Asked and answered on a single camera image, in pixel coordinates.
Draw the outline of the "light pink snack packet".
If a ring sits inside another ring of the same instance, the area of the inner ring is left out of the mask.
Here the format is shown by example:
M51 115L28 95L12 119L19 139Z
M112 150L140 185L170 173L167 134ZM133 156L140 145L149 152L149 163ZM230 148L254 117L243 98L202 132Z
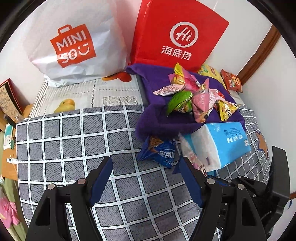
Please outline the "light pink snack packet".
M207 78L192 97L192 110L197 123L204 123L214 106L219 101L225 101L224 95L219 94L217 89L209 88L209 83L210 79Z

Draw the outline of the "red paper shopping bag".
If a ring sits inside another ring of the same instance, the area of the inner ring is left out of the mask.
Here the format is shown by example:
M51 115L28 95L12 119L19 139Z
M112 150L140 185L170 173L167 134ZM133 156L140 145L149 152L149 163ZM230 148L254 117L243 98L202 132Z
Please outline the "red paper shopping bag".
M211 54L229 22L195 0L142 1L130 59L196 72Z

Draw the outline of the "brown door frame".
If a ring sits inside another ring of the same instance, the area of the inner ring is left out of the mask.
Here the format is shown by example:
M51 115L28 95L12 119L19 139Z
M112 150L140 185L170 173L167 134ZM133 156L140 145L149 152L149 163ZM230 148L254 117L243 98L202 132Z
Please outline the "brown door frame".
M241 80L242 85L244 85L262 65L262 63L275 47L280 37L281 34L278 29L274 25L271 25L269 32L266 34L256 52L251 56L242 70L238 73L238 78Z

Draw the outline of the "purple towel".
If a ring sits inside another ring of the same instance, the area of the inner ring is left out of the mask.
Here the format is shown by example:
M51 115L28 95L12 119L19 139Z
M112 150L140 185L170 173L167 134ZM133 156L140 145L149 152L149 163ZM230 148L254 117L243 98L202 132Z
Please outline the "purple towel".
M193 133L202 126L190 113L173 112L167 115L167 104L171 97L153 94L170 84L169 74L173 73L173 68L137 63L127 66L125 70L142 78L145 96L149 102L135 128L139 140L145 141L149 136L174 138L179 133Z

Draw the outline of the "orange chips bag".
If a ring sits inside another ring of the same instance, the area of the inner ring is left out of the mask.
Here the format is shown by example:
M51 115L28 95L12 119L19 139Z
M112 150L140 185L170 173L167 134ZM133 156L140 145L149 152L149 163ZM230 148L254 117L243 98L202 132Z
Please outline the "orange chips bag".
M233 90L240 93L243 92L241 81L236 75L225 71L224 69L221 70L220 75L226 85L227 90Z

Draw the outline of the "blue tissue pack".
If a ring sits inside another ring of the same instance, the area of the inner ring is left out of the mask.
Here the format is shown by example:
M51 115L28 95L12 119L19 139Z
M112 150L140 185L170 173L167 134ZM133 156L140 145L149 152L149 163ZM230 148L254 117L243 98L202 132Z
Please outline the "blue tissue pack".
M240 122L206 123L184 137L207 172L219 170L251 150Z

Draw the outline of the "blue cookie packet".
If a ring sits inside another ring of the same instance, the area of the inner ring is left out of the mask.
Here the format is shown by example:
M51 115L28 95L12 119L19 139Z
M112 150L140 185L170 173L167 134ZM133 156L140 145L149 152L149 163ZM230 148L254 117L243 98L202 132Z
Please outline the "blue cookie packet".
M166 168L171 168L175 159L176 141L156 136L147 137L137 154L138 161L152 160Z

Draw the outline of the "white red candy packet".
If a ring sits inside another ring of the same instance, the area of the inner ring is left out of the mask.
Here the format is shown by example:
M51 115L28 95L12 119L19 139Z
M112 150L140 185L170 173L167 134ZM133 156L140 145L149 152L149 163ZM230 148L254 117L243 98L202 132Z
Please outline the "white red candy packet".
M168 86L164 86L159 90L153 91L154 95L161 95L161 96L169 96L175 94L179 91L182 91L185 88L184 85L181 84L170 84Z

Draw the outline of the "white pink snack packet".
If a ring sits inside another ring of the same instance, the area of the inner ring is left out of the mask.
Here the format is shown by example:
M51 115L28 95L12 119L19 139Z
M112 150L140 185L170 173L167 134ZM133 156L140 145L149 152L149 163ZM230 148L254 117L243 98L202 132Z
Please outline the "white pink snack packet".
M188 158L194 169L200 170L203 175L207 176L207 171L204 164L198 159L197 155L193 151L192 147L190 146L189 142L185 139L185 137L179 133L179 141L180 141L180 148L183 157Z

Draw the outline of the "white fruit print cloth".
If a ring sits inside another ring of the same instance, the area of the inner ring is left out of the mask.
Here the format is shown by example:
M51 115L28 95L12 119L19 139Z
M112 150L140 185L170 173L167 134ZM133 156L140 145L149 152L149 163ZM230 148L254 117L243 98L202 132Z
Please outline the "white fruit print cloth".
M127 111L141 113L149 104L145 94L141 77L126 72L58 88L49 87L45 82L32 105L29 118L52 115L66 99L75 102L75 109L125 106Z

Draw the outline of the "grey checked blanket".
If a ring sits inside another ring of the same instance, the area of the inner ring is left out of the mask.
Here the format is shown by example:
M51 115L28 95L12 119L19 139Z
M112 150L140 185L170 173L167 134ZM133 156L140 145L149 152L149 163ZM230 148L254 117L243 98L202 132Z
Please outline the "grey checked blanket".
M202 209L180 173L179 135L166 138L177 143L171 168L138 161L143 112L85 108L17 125L26 240L190 240ZM207 177L267 183L271 161L253 111L240 105L226 122L241 123L251 150Z

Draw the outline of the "yellow chips bag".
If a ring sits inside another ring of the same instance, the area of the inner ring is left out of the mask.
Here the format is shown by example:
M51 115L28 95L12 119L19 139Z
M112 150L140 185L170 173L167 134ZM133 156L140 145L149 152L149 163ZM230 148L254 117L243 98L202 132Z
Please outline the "yellow chips bag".
M202 65L200 67L200 69L197 71L197 73L199 75L208 76L208 77L218 80L223 85L223 87L226 89L226 85L223 81L222 76L215 68L211 67L210 65Z

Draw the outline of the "pink yellow snack packet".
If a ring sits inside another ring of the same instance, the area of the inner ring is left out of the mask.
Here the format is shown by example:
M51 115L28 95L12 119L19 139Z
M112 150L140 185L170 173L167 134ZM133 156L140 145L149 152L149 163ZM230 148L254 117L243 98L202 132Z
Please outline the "pink yellow snack packet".
M184 86L184 90L196 92L201 84L194 75L191 75L179 63L174 66L174 73L168 75L171 84L179 84Z

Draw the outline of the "green snack packet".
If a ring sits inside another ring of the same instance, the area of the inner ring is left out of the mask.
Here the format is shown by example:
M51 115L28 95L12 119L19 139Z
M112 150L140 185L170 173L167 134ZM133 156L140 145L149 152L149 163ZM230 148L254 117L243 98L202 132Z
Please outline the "green snack packet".
M180 91L176 93L167 105L166 115L176 111L180 113L192 113L192 97L190 91Z

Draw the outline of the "white Miniso plastic bag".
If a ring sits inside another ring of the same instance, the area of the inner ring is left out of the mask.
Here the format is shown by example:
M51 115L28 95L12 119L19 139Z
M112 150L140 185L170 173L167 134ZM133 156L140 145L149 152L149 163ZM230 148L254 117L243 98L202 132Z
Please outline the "white Miniso plastic bag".
M126 66L114 1L44 1L27 21L23 47L50 87L107 77Z

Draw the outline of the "brown framed picture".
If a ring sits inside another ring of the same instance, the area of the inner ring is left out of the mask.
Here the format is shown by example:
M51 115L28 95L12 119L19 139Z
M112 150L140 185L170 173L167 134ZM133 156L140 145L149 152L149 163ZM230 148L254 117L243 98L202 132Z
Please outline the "brown framed picture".
M10 78L1 84L1 110L15 122L23 112Z

